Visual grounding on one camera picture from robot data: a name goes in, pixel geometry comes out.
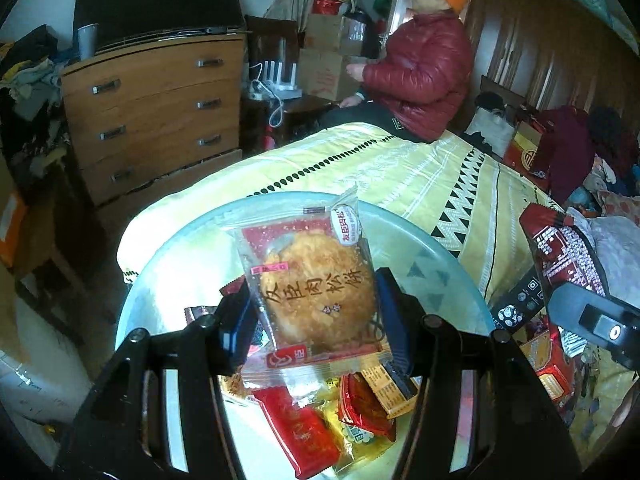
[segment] red box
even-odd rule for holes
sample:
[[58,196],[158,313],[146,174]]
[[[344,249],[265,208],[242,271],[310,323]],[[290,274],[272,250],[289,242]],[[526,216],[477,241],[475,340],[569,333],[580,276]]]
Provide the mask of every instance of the red box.
[[551,325],[549,330],[521,345],[520,350],[553,402],[573,395],[575,364],[562,350],[558,327]]

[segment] wooden dresser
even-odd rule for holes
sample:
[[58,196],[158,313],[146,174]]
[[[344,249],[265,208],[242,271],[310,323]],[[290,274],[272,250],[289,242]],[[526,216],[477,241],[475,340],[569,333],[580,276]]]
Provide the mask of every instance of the wooden dresser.
[[240,160],[243,54],[242,34],[199,36],[121,48],[63,71],[71,141],[99,218],[126,221]]

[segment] drawer handle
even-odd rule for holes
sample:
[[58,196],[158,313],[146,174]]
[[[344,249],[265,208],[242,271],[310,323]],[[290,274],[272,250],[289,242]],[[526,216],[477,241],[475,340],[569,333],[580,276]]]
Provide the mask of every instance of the drawer handle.
[[127,131],[127,127],[124,124],[121,124],[117,128],[114,128],[113,130],[107,130],[106,132],[102,132],[101,134],[98,135],[98,137],[100,137],[100,140],[109,140],[109,139],[113,139],[113,137],[122,135],[126,131]]
[[114,184],[116,184],[121,180],[125,180],[126,178],[129,178],[132,173],[133,173],[133,168],[127,168],[126,170],[118,171],[111,175],[111,181]]
[[222,99],[219,97],[211,101],[199,101],[196,103],[198,110],[211,110],[212,108],[218,108],[222,104]]
[[114,79],[113,81],[109,81],[108,83],[102,85],[96,85],[91,87],[91,93],[96,95],[100,92],[105,92],[107,90],[115,90],[120,86],[120,80]]
[[199,59],[196,61],[196,66],[200,68],[203,66],[223,66],[224,63],[225,61],[223,59],[217,57],[214,59]]
[[210,139],[200,139],[198,141],[198,146],[212,146],[214,144],[219,143],[220,140],[222,140],[222,135],[217,134],[211,137]]

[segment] gray cup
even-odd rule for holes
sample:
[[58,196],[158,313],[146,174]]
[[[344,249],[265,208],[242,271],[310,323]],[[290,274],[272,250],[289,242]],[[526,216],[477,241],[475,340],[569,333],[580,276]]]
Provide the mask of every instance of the gray cup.
[[78,28],[78,47],[80,60],[89,59],[95,54],[95,39],[98,35],[98,24],[92,23]]

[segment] yellow bedspread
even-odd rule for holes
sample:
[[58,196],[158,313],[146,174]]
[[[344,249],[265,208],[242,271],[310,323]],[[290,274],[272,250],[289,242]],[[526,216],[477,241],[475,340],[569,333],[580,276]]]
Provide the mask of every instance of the yellow bedspread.
[[523,209],[530,202],[553,205],[529,180],[450,132],[433,144],[414,144],[352,123],[243,160],[159,200],[127,227],[118,263],[133,282],[173,234],[220,205],[280,190],[341,194],[354,182],[361,200],[439,241],[487,299],[532,265],[518,224]]

